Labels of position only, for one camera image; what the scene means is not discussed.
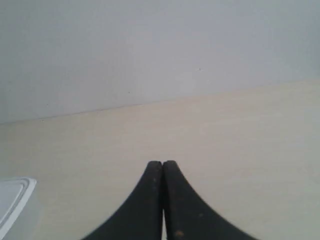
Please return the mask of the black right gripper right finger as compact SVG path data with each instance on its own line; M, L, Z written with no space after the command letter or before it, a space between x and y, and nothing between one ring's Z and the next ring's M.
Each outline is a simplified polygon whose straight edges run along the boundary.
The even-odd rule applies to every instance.
M189 184L176 161L163 163L163 210L169 240L253 240L215 212Z

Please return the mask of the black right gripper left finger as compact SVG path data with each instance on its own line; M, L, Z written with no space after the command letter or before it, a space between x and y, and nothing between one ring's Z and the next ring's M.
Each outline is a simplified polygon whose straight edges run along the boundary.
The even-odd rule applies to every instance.
M85 240L160 240L163 231L163 165L150 161L123 204Z

